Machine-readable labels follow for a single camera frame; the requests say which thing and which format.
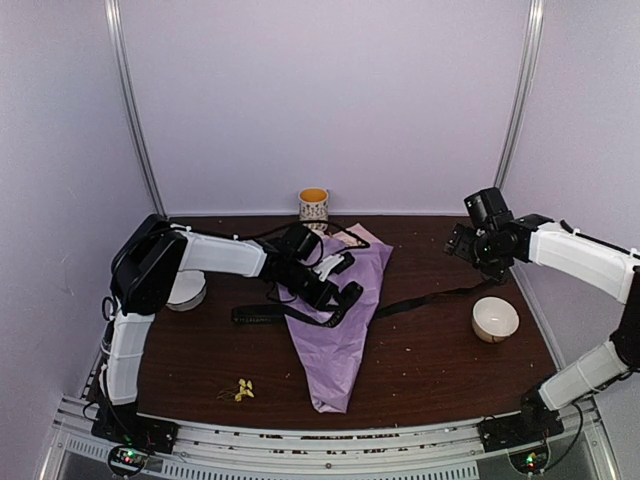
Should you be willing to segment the black printed ribbon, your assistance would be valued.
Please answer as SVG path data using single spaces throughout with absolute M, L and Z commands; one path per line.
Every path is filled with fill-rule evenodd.
M 471 287 L 459 287 L 433 292 L 420 297 L 414 297 L 392 303 L 378 308 L 374 312 L 372 319 L 382 319 L 395 314 L 405 313 L 419 307 L 432 304 L 449 296 L 465 296 L 479 293 L 485 288 L 501 284 L 506 275 L 508 262 L 500 256 L 494 256 L 494 251 L 489 243 L 485 248 L 485 252 L 487 254 L 488 262 L 486 266 L 475 268 L 471 264 L 483 276 L 483 280 L 480 283 Z M 233 308 L 231 311 L 231 320 L 236 325 L 261 325 L 283 323 L 288 317 L 290 317 L 311 326 L 335 328 L 342 322 L 349 307 L 352 306 L 339 307 L 337 311 L 331 313 L 328 320 L 320 322 L 310 315 L 285 304 L 247 305 Z

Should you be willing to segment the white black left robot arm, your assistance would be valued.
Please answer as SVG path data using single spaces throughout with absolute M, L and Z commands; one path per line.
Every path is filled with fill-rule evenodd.
M 208 273 L 282 286 L 312 310 L 328 314 L 323 327 L 339 325 L 364 288 L 356 281 L 344 286 L 334 281 L 355 262 L 349 247 L 310 262 L 309 256 L 321 246 L 319 235 L 302 222 L 239 237 L 198 231 L 157 214 L 146 217 L 111 264 L 113 310 L 108 316 L 111 325 L 100 389 L 115 406 L 103 420 L 106 429 L 123 444 L 143 436 L 142 419 L 124 406 L 138 398 L 150 326 L 164 307 L 196 307 L 206 293 Z

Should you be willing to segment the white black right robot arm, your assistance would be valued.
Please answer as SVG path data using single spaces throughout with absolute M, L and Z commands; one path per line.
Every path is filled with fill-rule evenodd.
M 639 369 L 639 254 L 541 214 L 515 216 L 501 191 L 467 196 L 470 225 L 454 227 L 444 251 L 500 282 L 517 262 L 551 269 L 596 288 L 623 307 L 617 328 L 600 345 L 551 376 L 524 398 L 513 419 L 519 440 L 535 440 L 557 411 Z

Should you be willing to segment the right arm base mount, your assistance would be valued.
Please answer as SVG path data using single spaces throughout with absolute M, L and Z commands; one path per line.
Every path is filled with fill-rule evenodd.
M 541 426 L 527 424 L 521 414 L 485 417 L 477 429 L 486 453 L 506 450 L 510 465 L 529 477 L 542 474 L 551 464 L 549 440 L 564 432 L 558 418 Z

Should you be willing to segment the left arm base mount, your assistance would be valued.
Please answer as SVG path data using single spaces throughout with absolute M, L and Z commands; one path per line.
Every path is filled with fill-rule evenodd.
M 179 429 L 177 423 L 147 417 L 140 417 L 138 421 L 133 433 L 126 433 L 116 423 L 93 422 L 91 434 L 114 443 L 107 453 L 106 463 L 116 475 L 137 475 L 155 454 L 173 452 Z

